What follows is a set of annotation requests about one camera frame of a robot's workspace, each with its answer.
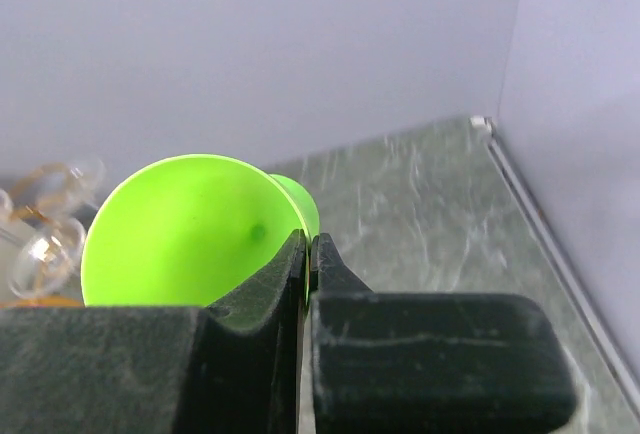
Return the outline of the green plastic goblet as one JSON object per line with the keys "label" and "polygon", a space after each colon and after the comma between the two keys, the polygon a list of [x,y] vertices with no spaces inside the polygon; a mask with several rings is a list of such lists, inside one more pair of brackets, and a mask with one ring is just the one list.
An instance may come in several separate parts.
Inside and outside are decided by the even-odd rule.
{"label": "green plastic goblet", "polygon": [[297,181],[214,154],[163,159],[122,181],[98,209],[81,260],[83,302],[205,306],[270,262],[289,235],[320,232]]}

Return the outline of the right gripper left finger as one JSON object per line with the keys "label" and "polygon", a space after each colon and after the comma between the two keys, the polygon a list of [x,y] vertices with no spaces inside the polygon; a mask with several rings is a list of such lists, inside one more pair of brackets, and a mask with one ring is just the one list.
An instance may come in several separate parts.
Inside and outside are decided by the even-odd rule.
{"label": "right gripper left finger", "polygon": [[294,433],[306,239],[207,307],[1,313],[5,433]]}

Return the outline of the orange plastic goblet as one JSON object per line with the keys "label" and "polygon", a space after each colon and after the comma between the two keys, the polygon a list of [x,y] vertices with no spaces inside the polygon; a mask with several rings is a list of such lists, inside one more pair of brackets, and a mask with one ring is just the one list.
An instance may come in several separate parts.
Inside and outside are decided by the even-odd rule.
{"label": "orange plastic goblet", "polygon": [[7,304],[7,307],[83,307],[82,301],[63,296],[52,295],[35,299],[20,299]]}

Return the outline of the clear flute wine glass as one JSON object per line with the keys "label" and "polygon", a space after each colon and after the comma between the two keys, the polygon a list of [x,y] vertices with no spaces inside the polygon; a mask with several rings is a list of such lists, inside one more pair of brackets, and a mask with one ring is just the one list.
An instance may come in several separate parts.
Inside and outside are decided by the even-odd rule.
{"label": "clear flute wine glass", "polygon": [[7,280],[21,299],[58,293],[79,267],[86,229],[75,218],[54,219],[38,229],[21,248]]}

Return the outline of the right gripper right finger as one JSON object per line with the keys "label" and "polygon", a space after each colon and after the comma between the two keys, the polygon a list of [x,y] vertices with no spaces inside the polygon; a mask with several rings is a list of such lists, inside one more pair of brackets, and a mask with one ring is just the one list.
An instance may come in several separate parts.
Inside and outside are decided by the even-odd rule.
{"label": "right gripper right finger", "polygon": [[320,433],[550,433],[578,405],[551,322],[500,293],[382,293],[328,234],[311,247]]}

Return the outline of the clear glass tumbler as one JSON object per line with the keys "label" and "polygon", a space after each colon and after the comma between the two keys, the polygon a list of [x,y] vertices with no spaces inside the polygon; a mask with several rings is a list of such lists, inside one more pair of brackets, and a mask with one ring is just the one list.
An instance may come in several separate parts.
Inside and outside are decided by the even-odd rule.
{"label": "clear glass tumbler", "polygon": [[10,216],[13,212],[13,201],[5,190],[1,190],[0,198],[1,239],[14,246],[21,246],[21,239],[8,229]]}

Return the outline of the clear round wine glass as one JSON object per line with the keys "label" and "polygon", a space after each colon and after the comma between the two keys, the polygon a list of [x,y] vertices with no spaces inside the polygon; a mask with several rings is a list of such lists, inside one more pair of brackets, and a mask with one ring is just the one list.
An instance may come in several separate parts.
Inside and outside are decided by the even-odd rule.
{"label": "clear round wine glass", "polygon": [[97,157],[45,164],[34,173],[34,207],[45,217],[71,214],[93,201],[105,173],[105,165]]}

